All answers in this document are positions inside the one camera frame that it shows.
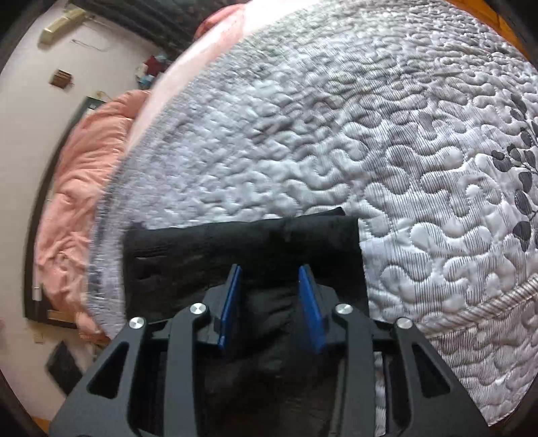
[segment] quilted stitching pattern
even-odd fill
[[[536,70],[444,2],[332,0],[287,17],[198,76],[119,169],[94,230],[90,310],[110,335],[124,322],[121,239],[132,222],[342,206],[359,217],[371,314],[406,315],[434,335],[499,420],[538,370],[527,282],[538,251],[512,234],[525,218],[514,204],[522,182],[491,156],[526,148],[513,94],[535,119]],[[536,187],[528,196],[538,205]],[[518,285],[528,295],[510,294]],[[517,305],[496,305],[507,293]],[[499,311],[469,324],[464,315],[487,305]]]

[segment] quilted bedspread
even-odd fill
[[[109,335],[122,327],[133,222],[342,206],[358,217],[371,315],[413,319],[498,421],[538,372],[537,79],[440,0],[287,16],[193,80],[123,162],[98,209],[89,309]]]

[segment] dark gray leaf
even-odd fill
[[[511,109],[510,115],[518,121],[521,121],[521,122],[525,121],[525,117],[523,117],[523,114],[519,112],[517,109]]]
[[[532,147],[535,145],[534,139],[526,130],[521,131],[519,136],[521,137],[521,139],[523,140],[523,142],[525,143],[527,147]]]
[[[512,149],[510,150],[510,156],[515,159],[517,162],[521,162],[521,154],[519,153],[518,149]]]
[[[512,162],[507,157],[503,160],[493,158],[493,165],[497,170],[503,173],[506,173],[512,168]]]
[[[536,156],[534,156],[534,153],[531,152],[530,150],[524,150],[523,152],[525,154],[525,159],[527,160],[527,162],[530,164],[530,166],[532,168],[535,168],[536,167]]]
[[[530,240],[530,223],[529,222],[519,222],[514,226],[512,233],[519,239],[521,244],[521,250],[525,252],[529,247]]]
[[[523,185],[523,191],[528,193],[533,186],[533,176],[530,172],[521,172],[518,177]]]
[[[512,93],[512,102],[515,103],[515,105],[518,107],[522,114],[527,113],[527,105],[525,105],[520,96]]]
[[[494,158],[500,159],[502,161],[505,157],[505,154],[502,152],[499,152],[498,150],[494,150],[493,152],[491,152],[491,156]]]
[[[517,189],[515,191],[514,203],[521,214],[525,214],[525,215],[532,214],[533,209],[530,206],[529,199],[522,190]]]

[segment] wooden floor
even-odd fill
[[[512,43],[515,47],[519,49],[526,57],[527,53],[525,49],[515,36],[510,26],[499,17],[493,9],[491,9],[486,2],[483,0],[447,0],[452,3],[454,6],[470,13],[474,17],[478,18],[481,22],[487,24],[489,27],[492,27],[497,31],[498,34],[502,35],[507,41]]]

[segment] pink comforter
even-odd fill
[[[148,95],[148,91],[129,91],[74,128],[62,149],[54,194],[39,224],[38,281],[54,307],[73,315],[81,333],[93,340],[101,331],[84,310],[82,299],[95,207],[125,153],[125,140]]]

